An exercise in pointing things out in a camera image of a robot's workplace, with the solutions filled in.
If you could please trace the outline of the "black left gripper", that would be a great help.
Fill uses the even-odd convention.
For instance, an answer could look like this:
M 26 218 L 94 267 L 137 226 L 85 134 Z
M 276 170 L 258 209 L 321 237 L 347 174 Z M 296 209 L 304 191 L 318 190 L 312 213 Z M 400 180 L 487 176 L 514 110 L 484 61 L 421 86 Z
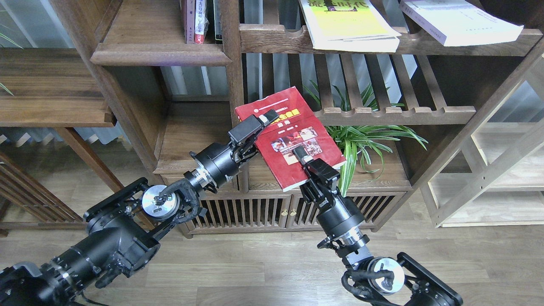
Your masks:
M 258 135 L 279 118 L 275 110 L 259 116 L 251 115 L 229 131 L 231 141 L 212 143 L 199 153 L 190 152 L 197 167 L 189 173 L 189 182 L 197 193 L 216 189 L 231 181 L 241 165 L 256 154 Z

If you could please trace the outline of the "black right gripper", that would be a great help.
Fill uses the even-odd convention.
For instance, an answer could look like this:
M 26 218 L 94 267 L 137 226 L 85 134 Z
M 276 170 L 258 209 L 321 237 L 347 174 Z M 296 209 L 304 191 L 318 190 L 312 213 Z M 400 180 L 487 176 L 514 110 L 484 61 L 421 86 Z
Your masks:
M 322 159 L 313 159 L 301 145 L 292 153 L 309 180 L 300 189 L 305 202 L 318 207 L 317 221 L 326 234 L 323 244 L 365 244 L 359 229 L 365 217 L 351 198 L 342 196 L 337 183 L 340 173 Z

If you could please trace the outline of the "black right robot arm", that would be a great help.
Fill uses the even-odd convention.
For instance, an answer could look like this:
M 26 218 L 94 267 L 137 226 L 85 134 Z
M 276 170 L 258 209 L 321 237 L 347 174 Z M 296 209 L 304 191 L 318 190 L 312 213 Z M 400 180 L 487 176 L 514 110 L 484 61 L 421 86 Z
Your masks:
M 313 159 L 303 147 L 294 155 L 309 180 L 301 186 L 305 202 L 318 207 L 317 221 L 325 232 L 318 248 L 333 249 L 346 266 L 342 286 L 358 300 L 389 306 L 386 296 L 403 287 L 411 291 L 407 306 L 460 306 L 461 296 L 404 252 L 396 259 L 373 256 L 369 238 L 359 226 L 364 217 L 337 187 L 339 172 L 322 159 Z

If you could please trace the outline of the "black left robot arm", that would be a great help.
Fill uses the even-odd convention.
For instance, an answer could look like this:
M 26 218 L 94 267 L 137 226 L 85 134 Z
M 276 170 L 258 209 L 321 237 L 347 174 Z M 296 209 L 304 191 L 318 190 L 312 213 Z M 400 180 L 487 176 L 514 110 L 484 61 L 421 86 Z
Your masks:
M 134 275 L 172 228 L 206 213 L 200 198 L 238 174 L 256 154 L 258 135 L 277 118 L 274 110 L 249 116 L 230 130 L 227 145 L 191 153 L 197 168 L 169 186 L 140 178 L 89 209 L 88 236 L 78 244 L 41 267 L 21 262 L 1 271 L 2 306 L 75 306 L 90 284 L 102 288 Z

